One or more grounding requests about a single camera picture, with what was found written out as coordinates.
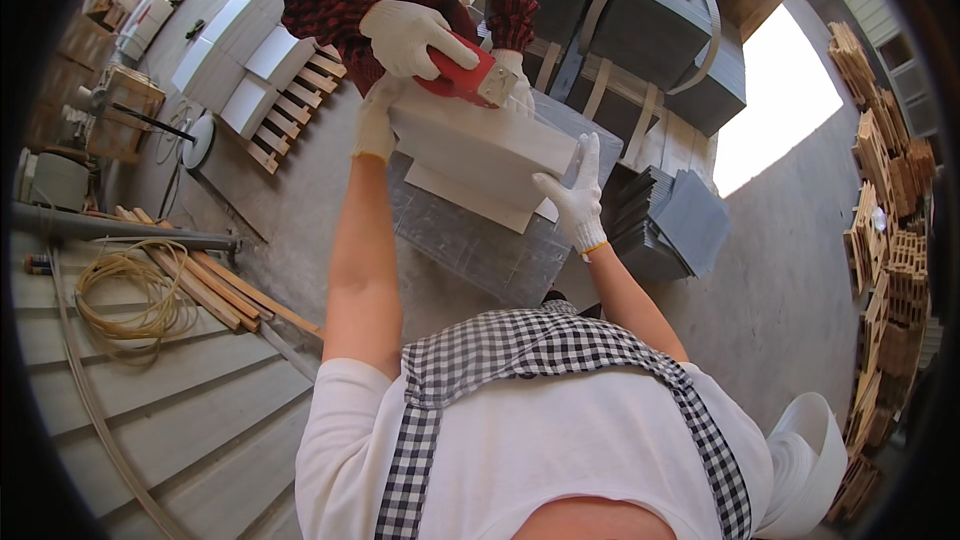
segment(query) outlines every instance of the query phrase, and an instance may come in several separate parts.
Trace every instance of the black and white checkered apron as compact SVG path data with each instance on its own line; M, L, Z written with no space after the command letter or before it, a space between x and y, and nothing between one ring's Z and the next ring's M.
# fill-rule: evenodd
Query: black and white checkered apron
M492 310L403 348L406 406L376 521L376 538L416 538L444 409L494 380L638 366L673 394L703 461L725 539L750 537L747 486L690 376L630 331L577 315L566 300Z

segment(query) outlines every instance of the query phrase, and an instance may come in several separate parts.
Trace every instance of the concrete floor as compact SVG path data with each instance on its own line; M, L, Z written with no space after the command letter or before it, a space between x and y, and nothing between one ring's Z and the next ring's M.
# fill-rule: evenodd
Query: concrete floor
M185 31L198 18L209 20L225 2L186 0L154 40L147 63L167 92L161 118L173 114L182 98L169 79L188 48ZM826 27L803 0L789 0L788 6L826 60ZM647 286L692 360L764 433L789 401L806 391L822 393L842 425L853 383L859 308L851 297L841 233L857 201L850 146L858 111L833 66L825 63L844 106L726 198L732 230L713 272L700 280ZM244 221L228 215L188 175L180 178L171 213L178 225L251 238L237 256L242 274L318 322L326 315L330 248L346 190L358 102L353 84L344 81L273 176L221 129L201 173ZM166 150L165 140L151 138L136 167L110 168L105 207L119 202L158 213L174 168L173 158L156 163L158 143ZM397 257L405 341L503 307L402 239ZM579 307L592 304L593 289L579 259L570 258L557 286Z

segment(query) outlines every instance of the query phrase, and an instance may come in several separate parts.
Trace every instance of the white tile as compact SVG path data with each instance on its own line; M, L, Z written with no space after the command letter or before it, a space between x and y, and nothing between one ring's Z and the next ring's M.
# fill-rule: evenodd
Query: white tile
M313 53L311 40L298 40L285 27L277 26L246 60L244 67L270 82L273 88L283 90Z
M198 38L190 46L170 79L177 90L189 95L189 91L196 87L199 80L195 79L195 75L202 68L211 51L213 51L213 42L204 38Z
M226 102L221 117L241 137L249 140L279 94L270 84L248 72Z
M199 37L213 44L220 44L250 15L250 8L256 8L250 4L250 0L228 0L216 17L203 28Z

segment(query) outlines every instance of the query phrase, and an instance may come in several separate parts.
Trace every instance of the person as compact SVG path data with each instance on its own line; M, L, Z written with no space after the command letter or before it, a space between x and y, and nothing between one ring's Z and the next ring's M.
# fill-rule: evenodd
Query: person
M283 0L281 22L296 38L333 45L361 96L384 72L395 77L436 79L440 73L427 56L428 46L471 70L477 55L448 30L477 44L476 23L459 0ZM537 0L486 0L490 54L518 81L504 108L534 112L530 81L523 73L523 50L533 40Z
M608 321L557 294L402 347L385 76L357 119L331 255L326 336L296 455L305 538L749 538L771 499L757 425L607 242L599 140L570 189L534 183Z

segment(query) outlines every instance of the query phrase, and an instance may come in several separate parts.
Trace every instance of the glove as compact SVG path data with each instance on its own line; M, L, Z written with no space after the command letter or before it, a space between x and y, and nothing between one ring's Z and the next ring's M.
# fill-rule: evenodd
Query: glove
M489 53L496 59L497 63L519 78L516 80L516 85L510 90L510 97L513 100L507 100L507 104L503 105L503 108L532 119L534 117L534 95L530 91L530 80L523 72L523 53L509 48L494 48Z
M357 113L357 131L350 158L360 155L379 157L384 163L390 161L397 139L390 127L387 109L397 100L403 90L403 80L384 73L366 93Z
M534 186L553 201L559 213L559 227L584 261L587 253L607 243L607 234L600 225L600 138L596 133L581 134L585 148L577 181L563 187L549 173L534 173Z
M438 11L403 0L379 0L360 19L360 33L369 38L373 56L397 78L437 79L440 70L426 52L431 46L466 70L480 58L457 40Z

